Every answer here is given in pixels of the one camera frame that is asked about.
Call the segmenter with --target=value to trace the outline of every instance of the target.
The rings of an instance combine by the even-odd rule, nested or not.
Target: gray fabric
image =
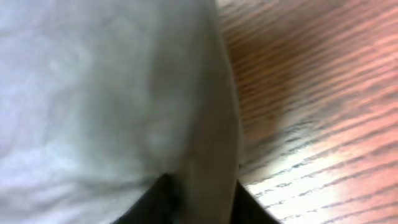
[[[109,223],[163,172],[226,223],[234,88],[207,0],[0,1],[0,223]]]

